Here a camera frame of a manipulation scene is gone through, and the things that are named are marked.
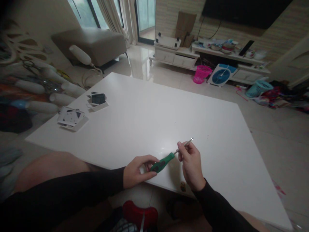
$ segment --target blue basket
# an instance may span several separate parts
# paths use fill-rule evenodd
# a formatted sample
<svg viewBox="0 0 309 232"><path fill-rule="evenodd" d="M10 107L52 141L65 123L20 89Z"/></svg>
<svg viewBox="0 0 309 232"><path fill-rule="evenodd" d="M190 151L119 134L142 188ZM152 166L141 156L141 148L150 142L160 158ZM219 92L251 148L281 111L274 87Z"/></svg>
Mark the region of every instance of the blue basket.
<svg viewBox="0 0 309 232"><path fill-rule="evenodd" d="M274 87L266 81L258 80L253 86L246 92L246 96L250 98L258 97L262 93L272 90Z"/></svg>

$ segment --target pink trash can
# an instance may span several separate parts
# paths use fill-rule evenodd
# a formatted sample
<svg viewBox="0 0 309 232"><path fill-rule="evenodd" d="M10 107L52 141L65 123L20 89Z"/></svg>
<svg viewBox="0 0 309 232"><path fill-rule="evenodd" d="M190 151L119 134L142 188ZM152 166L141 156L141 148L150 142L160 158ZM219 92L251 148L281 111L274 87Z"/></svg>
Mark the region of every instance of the pink trash can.
<svg viewBox="0 0 309 232"><path fill-rule="evenodd" d="M211 73L212 69L210 67L204 65L198 65L196 67L196 72L193 81L197 84L202 84Z"/></svg>

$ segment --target laundry basket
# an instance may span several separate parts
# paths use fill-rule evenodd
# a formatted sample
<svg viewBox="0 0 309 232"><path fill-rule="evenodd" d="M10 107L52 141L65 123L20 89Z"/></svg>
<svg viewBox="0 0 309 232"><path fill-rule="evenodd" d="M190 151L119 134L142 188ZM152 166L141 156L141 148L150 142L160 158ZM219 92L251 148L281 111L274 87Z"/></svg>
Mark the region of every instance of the laundry basket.
<svg viewBox="0 0 309 232"><path fill-rule="evenodd" d="M258 80L253 86L246 92L246 96L250 98L258 97L262 93L272 90L274 87L266 81Z"/></svg>
<svg viewBox="0 0 309 232"><path fill-rule="evenodd" d="M202 84L206 77L211 74L212 69L210 67L204 66L204 65L199 65L196 68L196 72L193 78L193 81L197 84Z"/></svg>

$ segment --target television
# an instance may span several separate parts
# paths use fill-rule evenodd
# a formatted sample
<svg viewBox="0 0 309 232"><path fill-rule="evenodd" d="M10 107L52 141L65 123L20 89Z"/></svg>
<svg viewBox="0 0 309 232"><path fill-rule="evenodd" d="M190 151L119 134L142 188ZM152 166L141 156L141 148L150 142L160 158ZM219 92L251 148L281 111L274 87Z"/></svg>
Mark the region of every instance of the television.
<svg viewBox="0 0 309 232"><path fill-rule="evenodd" d="M203 16L268 29L292 0L207 0Z"/></svg>

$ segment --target knee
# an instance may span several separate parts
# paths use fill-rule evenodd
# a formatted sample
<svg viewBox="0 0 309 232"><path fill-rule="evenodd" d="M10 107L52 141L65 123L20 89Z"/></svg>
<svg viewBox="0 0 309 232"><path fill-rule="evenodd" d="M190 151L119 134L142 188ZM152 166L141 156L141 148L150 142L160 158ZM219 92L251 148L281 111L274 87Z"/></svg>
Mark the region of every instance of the knee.
<svg viewBox="0 0 309 232"><path fill-rule="evenodd" d="M35 159L19 174L15 192L26 191L47 180L90 171L88 165L69 152L52 152Z"/></svg>

